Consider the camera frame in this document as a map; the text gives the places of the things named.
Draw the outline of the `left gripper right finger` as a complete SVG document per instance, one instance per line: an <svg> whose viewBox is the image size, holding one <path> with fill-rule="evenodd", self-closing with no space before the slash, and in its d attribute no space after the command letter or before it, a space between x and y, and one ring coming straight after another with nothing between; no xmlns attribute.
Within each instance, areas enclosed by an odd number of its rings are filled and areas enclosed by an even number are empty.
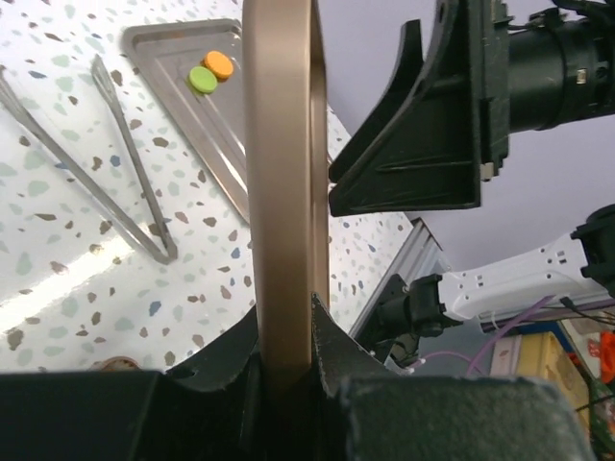
<svg viewBox="0 0 615 461"><path fill-rule="evenodd" d="M317 296L313 363L321 460L592 460L575 411L533 377L400 376Z"/></svg>

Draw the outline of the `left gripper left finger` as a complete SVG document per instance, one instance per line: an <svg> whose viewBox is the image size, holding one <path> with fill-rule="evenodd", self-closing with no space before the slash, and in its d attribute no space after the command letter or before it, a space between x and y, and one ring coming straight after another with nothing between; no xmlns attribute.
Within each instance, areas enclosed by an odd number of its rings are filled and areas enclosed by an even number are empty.
<svg viewBox="0 0 615 461"><path fill-rule="evenodd" d="M4 460L259 460L254 310L160 371L1 376Z"/></svg>

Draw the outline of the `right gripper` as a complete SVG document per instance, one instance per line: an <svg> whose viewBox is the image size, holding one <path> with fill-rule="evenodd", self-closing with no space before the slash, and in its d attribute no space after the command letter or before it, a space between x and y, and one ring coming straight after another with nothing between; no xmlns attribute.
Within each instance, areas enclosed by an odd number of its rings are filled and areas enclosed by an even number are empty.
<svg viewBox="0 0 615 461"><path fill-rule="evenodd" d="M401 29L388 87L330 168L333 215L480 205L508 155L507 5L439 1Z"/></svg>

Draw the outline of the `gold tin lid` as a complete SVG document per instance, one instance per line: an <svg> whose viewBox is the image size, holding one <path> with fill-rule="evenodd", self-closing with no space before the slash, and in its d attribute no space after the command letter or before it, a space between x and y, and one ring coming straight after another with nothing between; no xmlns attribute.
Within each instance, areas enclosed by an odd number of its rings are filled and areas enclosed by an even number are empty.
<svg viewBox="0 0 615 461"><path fill-rule="evenodd" d="M311 298L329 293L326 65L317 4L243 5L245 152L272 460L313 455Z"/></svg>

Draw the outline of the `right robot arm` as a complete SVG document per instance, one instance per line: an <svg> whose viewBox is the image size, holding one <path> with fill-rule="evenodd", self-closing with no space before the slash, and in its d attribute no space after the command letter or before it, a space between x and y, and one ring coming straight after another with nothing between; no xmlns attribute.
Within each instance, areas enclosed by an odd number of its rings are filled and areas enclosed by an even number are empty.
<svg viewBox="0 0 615 461"><path fill-rule="evenodd" d="M333 161L336 217L480 206L513 133L614 111L614 5L556 1L522 24L501 1L440 1L431 43L402 29L390 83ZM487 319L500 331L614 303L614 209L525 254L403 284L392 277L356 341L386 361L405 336Z"/></svg>

